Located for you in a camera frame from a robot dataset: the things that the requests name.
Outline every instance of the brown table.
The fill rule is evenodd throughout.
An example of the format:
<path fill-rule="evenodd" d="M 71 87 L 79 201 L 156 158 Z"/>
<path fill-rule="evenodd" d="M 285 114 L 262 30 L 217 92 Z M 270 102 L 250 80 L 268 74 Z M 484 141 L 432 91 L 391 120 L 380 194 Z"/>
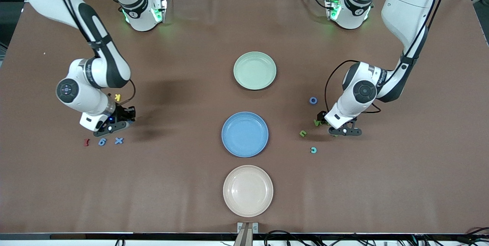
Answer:
<path fill-rule="evenodd" d="M 489 225 L 489 49 L 470 0 L 443 0 L 402 97 L 362 115 L 359 138 L 328 136 L 313 119 L 342 61 L 395 66 L 402 46 L 381 21 L 384 0 L 353 31 L 329 23 L 314 0 L 172 0 L 170 24 L 149 32 L 131 29 L 111 0 L 86 1 L 131 65 L 138 119 L 97 145 L 54 94 L 70 62 L 92 52 L 77 30 L 26 5 L 0 70 L 1 232 L 232 232 L 243 220 L 294 232 Z M 278 69 L 263 91 L 232 75 L 254 50 Z M 347 68 L 331 81 L 331 104 Z M 131 87 L 106 92 L 125 99 Z M 240 159 L 220 130 L 246 110 L 270 137 Z M 275 189 L 269 209 L 248 219 L 222 198 L 225 177 L 244 164 L 267 171 Z"/>

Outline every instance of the blue plate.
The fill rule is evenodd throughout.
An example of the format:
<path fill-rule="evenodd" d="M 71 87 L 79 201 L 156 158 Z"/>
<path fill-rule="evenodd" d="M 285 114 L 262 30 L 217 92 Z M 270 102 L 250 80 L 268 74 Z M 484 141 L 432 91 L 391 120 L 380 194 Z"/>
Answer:
<path fill-rule="evenodd" d="M 262 117 L 253 112 L 238 112 L 222 127 L 222 143 L 237 157 L 259 154 L 269 141 L 269 128 Z"/>

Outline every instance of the plate rim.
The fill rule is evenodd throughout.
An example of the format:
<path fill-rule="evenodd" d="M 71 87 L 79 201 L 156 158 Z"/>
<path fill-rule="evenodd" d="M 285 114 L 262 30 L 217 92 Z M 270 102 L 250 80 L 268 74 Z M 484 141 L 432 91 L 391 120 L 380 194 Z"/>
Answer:
<path fill-rule="evenodd" d="M 245 86 L 245 85 L 244 85 L 244 84 L 243 84 L 243 83 L 242 83 L 242 82 L 241 82 L 241 81 L 240 81 L 240 80 L 237 78 L 237 75 L 236 75 L 236 66 L 238 65 L 239 60 L 240 60 L 240 59 L 241 59 L 243 56 L 245 56 L 245 55 L 249 55 L 250 53 L 258 53 L 258 54 L 261 54 L 262 56 L 265 56 L 265 57 L 269 58 L 269 59 L 270 59 L 270 61 L 272 62 L 273 67 L 274 67 L 274 76 L 272 77 L 272 79 L 270 80 L 270 82 L 269 82 L 269 83 L 267 83 L 267 84 L 266 84 L 265 86 L 263 86 L 263 87 L 259 87 L 259 88 L 251 88 L 251 87 Z M 251 91 L 259 91 L 260 89 L 267 88 L 268 86 L 270 86 L 270 85 L 271 85 L 271 84 L 274 82 L 275 78 L 277 77 L 277 65 L 276 65 L 276 63 L 275 63 L 274 59 L 273 59 L 273 58 L 271 58 L 271 56 L 270 56 L 270 55 L 268 55 L 268 54 L 266 54 L 266 53 L 263 53 L 263 52 L 261 52 L 261 51 L 250 51 L 250 52 L 246 52 L 246 53 L 244 53 L 243 55 L 239 56 L 239 58 L 237 58 L 236 62 L 234 62 L 233 74 L 234 74 L 234 79 L 236 80 L 236 82 L 238 82 L 238 84 L 239 84 L 240 86 L 242 86 L 242 87 L 244 87 L 244 88 L 246 88 L 246 89 L 249 89 L 249 90 L 251 90 Z"/>
<path fill-rule="evenodd" d="M 266 129 L 264 129 L 264 131 L 266 131 L 266 133 L 267 133 L 267 140 L 266 140 L 266 142 L 264 143 L 263 147 L 262 147 L 262 148 L 261 148 L 261 149 L 260 149 L 260 150 L 259 150 L 259 151 L 258 151 L 256 154 L 253 154 L 253 155 L 250 155 L 250 156 L 246 156 L 246 157 L 239 156 L 239 155 L 236 155 L 236 154 L 234 154 L 233 152 L 231 152 L 231 150 L 229 150 L 229 148 L 226 146 L 226 144 L 225 144 L 225 140 L 224 140 L 224 135 L 225 135 L 224 128 L 226 127 L 226 124 L 228 123 L 229 119 L 231 119 L 231 118 L 232 118 L 232 117 L 234 117 L 235 115 L 237 115 L 237 114 L 241 114 L 241 113 L 251 113 L 251 114 L 255 115 L 256 117 L 260 118 L 260 119 L 262 120 L 262 122 L 263 122 L 263 124 L 264 124 L 265 128 L 266 128 Z M 228 118 L 226 119 L 226 121 L 224 122 L 224 124 L 223 124 L 223 126 L 222 126 L 222 129 L 221 129 L 221 132 L 220 132 L 220 139 L 221 139 L 221 141 L 222 141 L 222 145 L 224 145 L 224 147 L 226 148 L 226 150 L 227 150 L 227 151 L 228 151 L 230 154 L 232 154 L 232 155 L 234 155 L 234 156 L 236 156 L 236 157 L 239 157 L 239 158 L 249 158 L 249 157 L 254 157 L 254 156 L 256 156 L 256 155 L 260 154 L 260 153 L 261 153 L 261 152 L 262 152 L 262 151 L 265 149 L 265 147 L 267 146 L 267 144 L 268 144 L 268 142 L 269 142 L 269 137 L 270 137 L 270 133 L 269 133 L 269 126 L 267 125 L 267 122 L 265 122 L 265 120 L 264 120 L 264 119 L 263 119 L 263 118 L 262 118 L 260 115 L 258 115 L 258 114 L 256 114 L 256 113 L 254 113 L 254 112 L 248 112 L 248 111 L 244 111 L 244 112 L 236 112 L 235 114 L 233 114 L 233 115 L 231 115 L 230 117 L 228 117 Z"/>
<path fill-rule="evenodd" d="M 229 186 L 229 180 L 231 180 L 230 176 L 232 173 L 240 170 L 241 168 L 245 168 L 245 167 L 248 167 L 248 168 L 251 168 L 251 169 L 255 169 L 255 170 L 258 170 L 259 172 L 261 173 L 264 173 L 264 175 L 267 177 L 267 180 L 266 181 L 269 181 L 269 190 L 270 190 L 270 199 L 269 201 L 267 201 L 267 205 L 266 207 L 261 211 L 261 210 L 258 210 L 257 212 L 259 213 L 254 213 L 252 215 L 243 215 L 239 212 L 237 212 L 236 210 L 234 210 L 233 208 L 231 208 L 231 206 L 229 206 L 229 203 L 227 201 L 227 187 L 226 187 L 226 183 L 228 183 L 228 186 Z M 247 218 L 250 218 L 250 217 L 256 217 L 256 216 L 259 216 L 261 215 L 262 213 L 264 213 L 271 205 L 272 203 L 272 200 L 274 199 L 274 182 L 272 181 L 272 178 L 270 177 L 270 175 L 268 175 L 268 173 L 260 168 L 259 166 L 255 166 L 255 165 L 241 165 L 241 166 L 238 166 L 236 168 L 234 168 L 231 172 L 228 173 L 228 175 L 226 176 L 225 180 L 224 180 L 224 183 L 222 185 L 222 197 L 224 198 L 224 202 L 226 203 L 226 206 L 228 207 L 229 210 L 231 210 L 231 212 L 235 213 L 236 215 L 238 216 L 241 216 L 241 217 L 247 217 Z"/>

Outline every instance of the white plate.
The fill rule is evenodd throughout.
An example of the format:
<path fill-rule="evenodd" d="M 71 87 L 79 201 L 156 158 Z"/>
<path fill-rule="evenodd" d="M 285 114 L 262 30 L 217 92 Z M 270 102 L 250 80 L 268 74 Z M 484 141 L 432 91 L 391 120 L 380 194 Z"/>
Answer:
<path fill-rule="evenodd" d="M 270 176 L 252 165 L 232 170 L 222 187 L 224 201 L 229 209 L 242 217 L 255 217 L 263 213 L 274 197 Z"/>
<path fill-rule="evenodd" d="M 238 84 L 255 91 L 270 86 L 277 75 L 274 60 L 258 51 L 241 55 L 234 63 L 233 71 Z"/>

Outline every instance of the plate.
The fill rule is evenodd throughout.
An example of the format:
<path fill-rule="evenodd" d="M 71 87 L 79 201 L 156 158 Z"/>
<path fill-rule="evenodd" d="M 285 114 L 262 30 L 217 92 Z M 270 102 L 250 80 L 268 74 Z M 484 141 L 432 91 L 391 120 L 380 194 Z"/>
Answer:
<path fill-rule="evenodd" d="M 269 141 L 267 124 L 253 112 L 238 112 L 229 117 L 221 132 L 222 143 L 237 157 L 259 154 Z"/>
<path fill-rule="evenodd" d="M 224 181 L 222 194 L 227 207 L 241 217 L 255 217 L 263 213 L 274 197 L 270 176 L 252 165 L 232 170 Z"/>
<path fill-rule="evenodd" d="M 262 52 L 245 53 L 234 63 L 234 78 L 238 84 L 254 91 L 270 86 L 276 75 L 274 60 Z"/>

